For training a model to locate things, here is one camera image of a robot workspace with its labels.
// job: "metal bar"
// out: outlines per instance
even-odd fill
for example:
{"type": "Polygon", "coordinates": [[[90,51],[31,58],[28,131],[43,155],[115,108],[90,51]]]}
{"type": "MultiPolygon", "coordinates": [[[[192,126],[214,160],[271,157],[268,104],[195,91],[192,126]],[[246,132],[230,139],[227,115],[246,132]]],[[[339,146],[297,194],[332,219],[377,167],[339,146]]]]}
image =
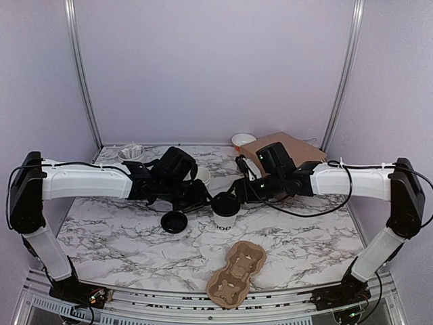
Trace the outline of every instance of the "metal bar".
{"type": "Polygon", "coordinates": [[[77,27],[76,17],[75,17],[74,0],[65,0],[65,8],[66,8],[66,18],[67,18],[66,21],[68,23],[69,37],[72,46],[72,54],[74,58],[76,74],[78,77],[78,83],[80,86],[81,95],[83,97],[85,111],[86,111],[87,119],[89,121],[93,141],[95,142],[96,148],[100,150],[102,149],[103,144],[102,144],[101,134],[99,133],[99,129],[96,123],[96,117],[95,117],[95,112],[93,110],[92,101],[90,98],[89,88],[87,86],[84,64],[83,64],[83,56],[81,54],[80,40],[78,37],[78,27],[77,27]]]}
{"type": "Polygon", "coordinates": [[[323,137],[321,150],[327,152],[331,144],[332,136],[334,135],[338,118],[340,117],[344,94],[346,93],[346,88],[348,80],[350,78],[350,73],[353,68],[353,63],[355,62],[355,56],[357,54],[357,47],[359,41],[359,35],[361,32],[361,22],[363,18],[365,0],[355,0],[355,6],[353,9],[352,24],[350,26],[349,40],[346,50],[346,57],[344,59],[344,65],[342,74],[340,77],[340,83],[338,84],[336,98],[334,100],[334,105],[332,106],[331,116],[329,117],[328,124],[325,131],[325,136],[323,137]]]}

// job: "brown cup holder tray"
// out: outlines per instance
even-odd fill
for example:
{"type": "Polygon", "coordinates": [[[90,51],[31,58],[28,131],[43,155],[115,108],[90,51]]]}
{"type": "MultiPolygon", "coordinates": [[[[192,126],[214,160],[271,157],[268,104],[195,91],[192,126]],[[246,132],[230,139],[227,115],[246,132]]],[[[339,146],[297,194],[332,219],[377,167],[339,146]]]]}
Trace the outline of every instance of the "brown cup holder tray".
{"type": "Polygon", "coordinates": [[[218,306],[230,309],[244,302],[250,292],[250,277],[265,264],[266,252],[259,245],[241,241],[231,247],[226,260],[226,266],[209,280],[206,293],[218,306]]]}

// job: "white wall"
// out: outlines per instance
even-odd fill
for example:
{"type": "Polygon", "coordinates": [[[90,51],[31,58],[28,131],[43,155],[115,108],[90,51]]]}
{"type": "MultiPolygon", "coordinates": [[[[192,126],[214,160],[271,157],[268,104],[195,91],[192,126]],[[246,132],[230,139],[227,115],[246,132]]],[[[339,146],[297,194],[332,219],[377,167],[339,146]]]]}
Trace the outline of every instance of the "white wall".
{"type": "MultiPolygon", "coordinates": [[[[329,150],[347,163],[407,157],[433,179],[433,2],[368,0],[361,38],[336,134],[329,150]]],[[[433,209],[427,195],[424,220],[433,209]]],[[[389,204],[352,200],[371,240],[389,204]]],[[[405,244],[392,275],[411,325],[432,323],[433,226],[405,244]]]]}
{"type": "MultiPolygon", "coordinates": [[[[0,35],[0,204],[5,204],[7,178],[28,152],[88,161],[96,149],[78,90],[63,1],[1,0],[0,35]]],[[[69,204],[45,204],[54,230],[69,204]]],[[[20,235],[7,229],[1,211],[0,323],[9,324],[35,259],[20,235]]]]}
{"type": "Polygon", "coordinates": [[[105,143],[321,142],[354,2],[77,0],[105,143]]]}

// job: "white marble surface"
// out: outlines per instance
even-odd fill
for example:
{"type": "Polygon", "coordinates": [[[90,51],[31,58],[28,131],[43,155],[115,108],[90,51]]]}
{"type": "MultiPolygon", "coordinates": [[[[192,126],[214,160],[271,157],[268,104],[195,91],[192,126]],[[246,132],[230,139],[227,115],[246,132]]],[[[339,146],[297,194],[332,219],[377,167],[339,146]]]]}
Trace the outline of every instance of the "white marble surface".
{"type": "MultiPolygon", "coordinates": [[[[145,161],[168,147],[146,148],[145,161]]],[[[232,147],[186,146],[199,166],[212,173],[211,194],[226,190],[236,171],[232,147]]],[[[115,163],[118,148],[104,148],[97,162],[115,163]]],[[[299,197],[284,204],[298,213],[315,213],[340,202],[335,196],[299,197]]],[[[169,210],[166,202],[153,205],[169,210]]],[[[278,290],[340,280],[362,249],[346,209],[303,219],[261,205],[244,206],[230,232],[220,232],[210,208],[190,213],[187,229],[168,234],[160,227],[164,213],[144,202],[77,198],[58,239],[83,280],[164,291],[204,292],[212,272],[225,265],[225,254],[238,240],[267,252],[267,261],[252,278],[251,291],[278,290]]]]}

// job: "metal frame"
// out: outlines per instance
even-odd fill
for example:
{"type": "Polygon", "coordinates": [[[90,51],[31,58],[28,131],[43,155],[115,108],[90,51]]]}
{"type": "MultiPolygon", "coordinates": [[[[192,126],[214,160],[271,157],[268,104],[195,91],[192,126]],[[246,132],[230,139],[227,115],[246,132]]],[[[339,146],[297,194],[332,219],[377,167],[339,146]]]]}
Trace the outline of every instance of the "metal frame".
{"type": "Polygon", "coordinates": [[[329,117],[325,136],[323,137],[321,150],[327,152],[331,144],[332,136],[334,135],[337,127],[338,117],[340,116],[341,109],[343,106],[344,94],[350,73],[353,68],[355,56],[357,54],[358,40],[361,33],[361,22],[363,19],[365,0],[355,0],[355,6],[353,8],[352,25],[350,26],[349,40],[346,50],[346,57],[344,59],[343,71],[340,77],[340,83],[338,84],[336,98],[332,107],[331,116],[329,117]]]}
{"type": "Polygon", "coordinates": [[[78,27],[75,18],[74,0],[65,0],[66,21],[68,23],[69,37],[72,46],[72,54],[74,58],[78,83],[80,85],[81,95],[86,110],[87,119],[89,120],[90,130],[96,148],[101,150],[103,147],[101,134],[96,123],[95,112],[93,111],[92,101],[90,98],[89,88],[84,71],[83,56],[81,54],[80,40],[78,37],[78,27]]]}
{"type": "MultiPolygon", "coordinates": [[[[393,325],[405,325],[401,304],[390,274],[382,274],[384,294],[393,325]]],[[[163,292],[109,286],[113,299],[104,309],[94,309],[94,324],[134,325],[185,325],[185,324],[251,324],[276,325],[308,324],[314,315],[332,313],[341,308],[317,311],[309,302],[310,292],[321,286],[289,290],[252,292],[239,309],[226,310],[216,306],[205,293],[163,292]]],[[[20,300],[15,310],[13,325],[26,324],[32,307],[38,307],[76,320],[90,320],[90,313],[78,309],[70,315],[74,304],[48,295],[50,283],[41,271],[31,269],[28,273],[20,300]]],[[[379,296],[377,279],[369,281],[371,303],[379,296]]]]}

